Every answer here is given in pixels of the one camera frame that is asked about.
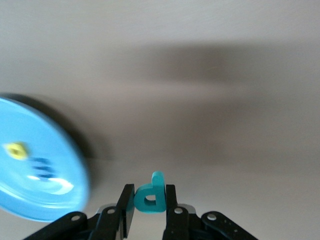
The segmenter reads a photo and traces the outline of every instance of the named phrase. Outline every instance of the yellow nut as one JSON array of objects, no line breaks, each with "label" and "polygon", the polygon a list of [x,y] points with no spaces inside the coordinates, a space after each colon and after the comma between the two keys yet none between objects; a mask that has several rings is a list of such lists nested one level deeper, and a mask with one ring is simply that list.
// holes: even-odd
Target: yellow nut
[{"label": "yellow nut", "polygon": [[25,160],[28,157],[27,147],[23,142],[12,142],[4,145],[10,157],[17,160]]}]

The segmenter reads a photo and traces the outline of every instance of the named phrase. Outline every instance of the teal plastic letter d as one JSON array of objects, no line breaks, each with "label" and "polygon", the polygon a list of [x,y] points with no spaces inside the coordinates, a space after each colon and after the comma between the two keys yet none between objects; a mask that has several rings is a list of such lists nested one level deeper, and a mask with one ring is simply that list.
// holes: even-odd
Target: teal plastic letter d
[{"label": "teal plastic letter d", "polygon": [[146,214],[162,213],[166,210],[165,178],[161,171],[152,174],[151,183],[140,186],[134,196],[134,206]]}]

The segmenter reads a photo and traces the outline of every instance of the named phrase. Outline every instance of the silver bolt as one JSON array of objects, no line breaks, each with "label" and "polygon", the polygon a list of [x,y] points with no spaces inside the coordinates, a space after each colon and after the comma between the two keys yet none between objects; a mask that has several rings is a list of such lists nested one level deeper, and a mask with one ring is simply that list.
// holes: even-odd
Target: silver bolt
[{"label": "silver bolt", "polygon": [[71,221],[78,221],[81,217],[79,215],[75,215],[71,218]]},{"label": "silver bolt", "polygon": [[214,220],[217,220],[217,217],[216,215],[212,214],[212,213],[209,213],[208,216],[206,216],[209,220],[211,221],[214,221]]},{"label": "silver bolt", "polygon": [[107,214],[114,214],[116,210],[114,210],[113,208],[109,209],[106,213]]},{"label": "silver bolt", "polygon": [[174,213],[175,214],[182,214],[184,211],[182,210],[182,208],[177,207],[176,209],[174,209]]}]

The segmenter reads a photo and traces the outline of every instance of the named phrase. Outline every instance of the blue bowl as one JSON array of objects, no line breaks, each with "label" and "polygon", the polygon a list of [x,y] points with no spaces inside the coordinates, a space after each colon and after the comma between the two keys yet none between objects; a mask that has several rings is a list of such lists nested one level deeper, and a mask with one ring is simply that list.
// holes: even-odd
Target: blue bowl
[{"label": "blue bowl", "polygon": [[89,199],[84,157],[65,130],[22,102],[0,97],[0,206],[52,222]]}]

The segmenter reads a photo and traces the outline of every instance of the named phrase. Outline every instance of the teal object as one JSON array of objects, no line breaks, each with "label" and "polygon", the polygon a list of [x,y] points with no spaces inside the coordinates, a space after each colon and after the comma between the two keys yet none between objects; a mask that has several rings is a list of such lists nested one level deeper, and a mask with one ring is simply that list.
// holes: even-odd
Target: teal object
[{"label": "teal object", "polygon": [[83,210],[89,192],[84,158],[65,130],[29,105],[0,97],[0,207],[52,222]]},{"label": "teal object", "polygon": [[152,174],[151,183],[140,186],[134,196],[134,206],[146,214],[162,213],[166,210],[165,177],[161,171]]}]

